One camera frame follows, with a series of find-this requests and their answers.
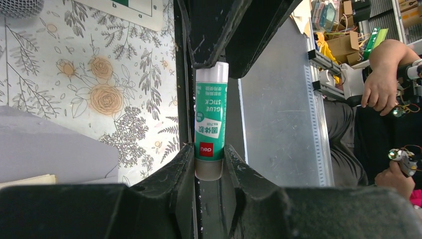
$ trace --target white glue stick cap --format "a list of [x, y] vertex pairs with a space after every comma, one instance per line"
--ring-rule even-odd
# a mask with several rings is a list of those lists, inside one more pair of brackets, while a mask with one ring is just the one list
[[227, 83], [228, 63], [217, 61], [214, 67], [207, 69], [198, 69], [196, 71], [196, 74], [197, 82]]
[[195, 176], [203, 181], [215, 181], [221, 178], [223, 160], [203, 161], [195, 159]]

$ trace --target pink object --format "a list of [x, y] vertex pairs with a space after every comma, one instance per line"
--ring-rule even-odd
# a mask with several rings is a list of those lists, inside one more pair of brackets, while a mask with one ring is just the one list
[[410, 195], [410, 202], [413, 205], [422, 207], [422, 190], [413, 190], [412, 194]]

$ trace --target deli logo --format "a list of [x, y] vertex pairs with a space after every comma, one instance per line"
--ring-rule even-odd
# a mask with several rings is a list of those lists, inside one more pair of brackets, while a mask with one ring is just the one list
[[212, 157], [214, 155], [214, 144], [200, 142], [199, 155], [204, 157]]

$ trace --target speaker grille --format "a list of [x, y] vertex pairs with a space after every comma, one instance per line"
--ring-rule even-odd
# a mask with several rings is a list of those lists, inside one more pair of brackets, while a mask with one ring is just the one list
[[11, 18], [30, 18], [38, 15], [44, 0], [0, 0], [0, 14]]

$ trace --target floral wallpaper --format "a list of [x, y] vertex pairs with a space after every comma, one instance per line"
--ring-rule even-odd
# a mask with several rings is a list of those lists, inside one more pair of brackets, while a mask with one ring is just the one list
[[173, 0], [159, 32], [73, 0], [31, 20], [0, 19], [0, 105], [75, 130], [119, 152], [133, 185], [179, 150]]

